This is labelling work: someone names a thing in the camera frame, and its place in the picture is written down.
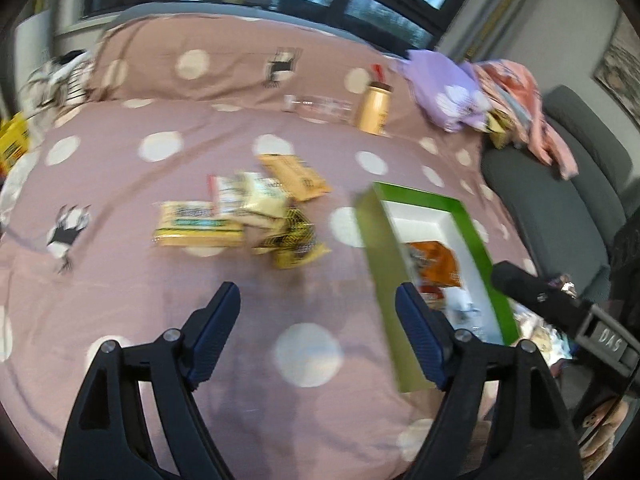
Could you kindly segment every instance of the yellow package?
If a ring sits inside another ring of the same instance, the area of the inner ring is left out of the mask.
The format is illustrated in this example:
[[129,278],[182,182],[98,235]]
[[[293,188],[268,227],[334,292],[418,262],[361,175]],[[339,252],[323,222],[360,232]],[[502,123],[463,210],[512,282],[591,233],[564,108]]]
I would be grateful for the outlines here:
[[315,226],[297,208],[290,208],[278,230],[254,248],[256,254],[272,251],[279,269],[308,264],[330,252],[326,245],[318,243]]
[[164,202],[154,241],[161,246],[237,247],[242,224],[216,217],[213,202]]
[[306,202],[331,191],[324,178],[295,155],[258,155],[258,160],[299,202]]

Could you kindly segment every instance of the purple cloth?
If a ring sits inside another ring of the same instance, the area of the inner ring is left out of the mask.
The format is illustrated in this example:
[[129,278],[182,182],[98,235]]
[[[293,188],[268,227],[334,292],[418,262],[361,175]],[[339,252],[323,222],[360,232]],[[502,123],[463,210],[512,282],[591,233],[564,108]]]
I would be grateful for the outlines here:
[[468,124],[484,129],[491,105],[478,83],[448,57],[431,50],[410,50],[398,64],[412,84],[414,99],[436,126],[456,132]]

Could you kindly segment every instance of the gray sofa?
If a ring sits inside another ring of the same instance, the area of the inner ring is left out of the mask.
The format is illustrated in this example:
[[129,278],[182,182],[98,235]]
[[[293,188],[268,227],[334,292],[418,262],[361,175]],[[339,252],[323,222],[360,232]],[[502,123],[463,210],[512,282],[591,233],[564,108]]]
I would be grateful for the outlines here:
[[609,297],[609,249],[635,211],[639,193],[625,189],[632,163],[624,147],[569,88],[543,99],[548,122],[569,145],[580,174],[563,181],[527,150],[485,146],[482,174],[513,217],[541,276],[567,273],[578,293]]

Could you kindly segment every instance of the bed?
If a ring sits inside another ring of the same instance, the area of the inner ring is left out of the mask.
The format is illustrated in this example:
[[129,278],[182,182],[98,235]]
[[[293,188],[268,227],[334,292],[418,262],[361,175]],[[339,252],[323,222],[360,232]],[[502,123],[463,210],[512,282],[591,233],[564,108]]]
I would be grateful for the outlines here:
[[[281,52],[295,62],[270,78]],[[396,388],[355,197],[383,180],[460,199],[494,261],[533,269],[479,173],[481,136],[431,126],[394,62],[327,30],[240,16],[144,16],[105,33],[89,100],[46,133],[0,244],[0,400],[45,466],[100,343],[151,341],[229,280],[241,314],[194,396],[235,477],[390,479],[408,467],[440,394]],[[286,94],[357,103],[375,63],[394,86],[386,136],[281,111]],[[330,254],[277,270],[247,248],[153,244],[158,203],[208,200],[208,174],[260,171],[259,153],[295,153],[328,180],[333,192],[304,211]],[[52,250],[73,206],[70,249]],[[151,388],[141,391],[159,461],[174,470]]]

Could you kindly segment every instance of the clear plastic container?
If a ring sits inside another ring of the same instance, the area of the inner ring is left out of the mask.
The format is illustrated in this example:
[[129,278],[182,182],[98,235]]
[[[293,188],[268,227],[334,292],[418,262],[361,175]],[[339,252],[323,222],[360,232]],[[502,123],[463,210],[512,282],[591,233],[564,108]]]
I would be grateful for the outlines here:
[[351,120],[353,104],[324,96],[284,96],[283,111],[297,113],[303,119],[347,124]]

